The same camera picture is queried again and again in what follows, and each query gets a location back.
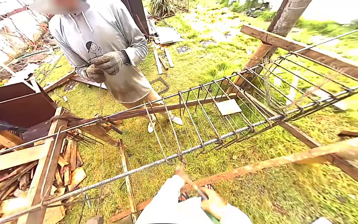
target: gray knit glove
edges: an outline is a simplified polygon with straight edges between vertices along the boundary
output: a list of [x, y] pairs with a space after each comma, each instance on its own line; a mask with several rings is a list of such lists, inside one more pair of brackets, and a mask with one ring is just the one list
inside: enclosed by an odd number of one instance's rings
[[102, 56], [92, 58], [89, 62], [109, 75], [116, 75], [126, 63], [126, 55], [121, 51], [111, 51]]
[[87, 77], [97, 83], [103, 83], [106, 81], [106, 76], [102, 69], [95, 68], [94, 65], [89, 66], [85, 71]]

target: person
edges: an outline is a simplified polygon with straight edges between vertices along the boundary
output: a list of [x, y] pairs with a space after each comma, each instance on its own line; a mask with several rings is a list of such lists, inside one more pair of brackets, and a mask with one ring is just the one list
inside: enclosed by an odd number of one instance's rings
[[[148, 53], [146, 39], [120, 0], [38, 0], [29, 8], [55, 14], [49, 30], [79, 76], [104, 83], [126, 108], [162, 99], [138, 68]], [[171, 111], [161, 114], [183, 124]], [[156, 117], [150, 116], [152, 133]]]
[[250, 218], [235, 206], [227, 203], [214, 190], [201, 188], [207, 200], [192, 197], [179, 202], [180, 189], [191, 180], [183, 166], [178, 166], [174, 175], [158, 191], [153, 200], [144, 208], [135, 224], [176, 223], [212, 224], [252, 224]]

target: hoodie drawstring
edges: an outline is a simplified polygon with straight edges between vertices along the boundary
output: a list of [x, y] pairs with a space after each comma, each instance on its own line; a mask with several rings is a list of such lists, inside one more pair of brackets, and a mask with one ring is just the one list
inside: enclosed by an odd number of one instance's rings
[[[85, 19], [85, 23], [88, 25], [88, 28], [91, 30], [91, 32], [93, 32], [93, 29], [92, 29], [91, 25], [89, 24], [88, 20], [86, 19], [85, 13], [82, 12], [81, 14], [82, 14], [83, 18]], [[78, 24], [75, 21], [75, 19], [71, 16], [71, 14], [68, 14], [68, 16], [71, 18], [71, 20], [73, 21], [74, 25], [76, 26], [76, 29], [77, 29], [78, 33], [81, 33], [81, 31], [78, 28]]]
[[82, 14], [83, 18], [85, 19], [85, 23], [88, 25], [88, 28], [91, 30], [91, 32], [93, 32], [91, 25], [89, 25], [88, 20], [86, 19], [85, 13], [82, 12], [81, 14]]
[[73, 18], [70, 14], [68, 14], [68, 16], [71, 18], [71, 20], [73, 21], [73, 23], [76, 25], [76, 29], [77, 29], [78, 33], [81, 33], [80, 29], [78, 28], [78, 24], [77, 24], [77, 22], [74, 20], [74, 18]]

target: cartoon graphic print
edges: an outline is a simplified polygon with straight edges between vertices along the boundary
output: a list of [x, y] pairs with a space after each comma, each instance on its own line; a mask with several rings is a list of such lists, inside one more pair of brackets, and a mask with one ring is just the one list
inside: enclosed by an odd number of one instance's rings
[[92, 58], [102, 56], [102, 48], [97, 46], [96, 43], [93, 43], [92, 41], [88, 41], [86, 44], [86, 48], [88, 49], [89, 56]]

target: gray hoodie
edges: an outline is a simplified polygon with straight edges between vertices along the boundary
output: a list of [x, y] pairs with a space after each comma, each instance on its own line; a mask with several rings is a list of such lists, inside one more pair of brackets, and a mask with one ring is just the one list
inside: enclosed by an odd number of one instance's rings
[[110, 51], [124, 50], [130, 65], [116, 75], [105, 73], [105, 85], [121, 103], [132, 103], [150, 93], [152, 87], [137, 65], [147, 56], [146, 40], [120, 0], [88, 0], [82, 13], [55, 15], [49, 30], [57, 40], [75, 72], [83, 74], [88, 60]]

